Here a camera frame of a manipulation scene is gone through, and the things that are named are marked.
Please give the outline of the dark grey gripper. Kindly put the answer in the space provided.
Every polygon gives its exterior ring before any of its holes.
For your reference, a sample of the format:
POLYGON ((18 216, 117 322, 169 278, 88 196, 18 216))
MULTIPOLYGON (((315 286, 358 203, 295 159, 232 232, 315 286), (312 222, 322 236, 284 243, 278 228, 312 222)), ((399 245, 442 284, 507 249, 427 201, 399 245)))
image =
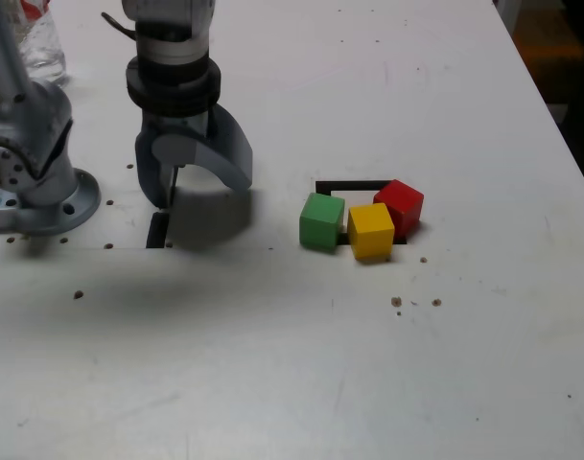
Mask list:
POLYGON ((219 104, 181 118, 143 109, 135 155, 140 187, 158 209, 170 208, 174 199, 174 166, 206 169, 234 191, 252 185, 252 147, 234 117, 219 104))

